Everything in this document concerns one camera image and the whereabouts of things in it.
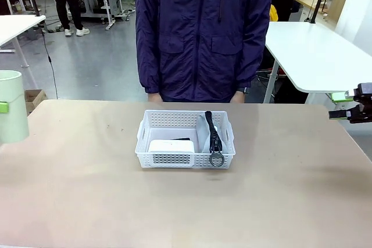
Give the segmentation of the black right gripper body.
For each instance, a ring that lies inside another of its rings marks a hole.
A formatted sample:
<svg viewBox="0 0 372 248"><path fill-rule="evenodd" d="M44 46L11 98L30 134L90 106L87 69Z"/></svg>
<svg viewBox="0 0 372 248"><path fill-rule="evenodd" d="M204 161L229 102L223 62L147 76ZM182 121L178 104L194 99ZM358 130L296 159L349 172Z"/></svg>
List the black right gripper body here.
<svg viewBox="0 0 372 248"><path fill-rule="evenodd" d="M353 100L358 103L351 109L351 124L371 122L371 83L361 83L353 89Z"/></svg>

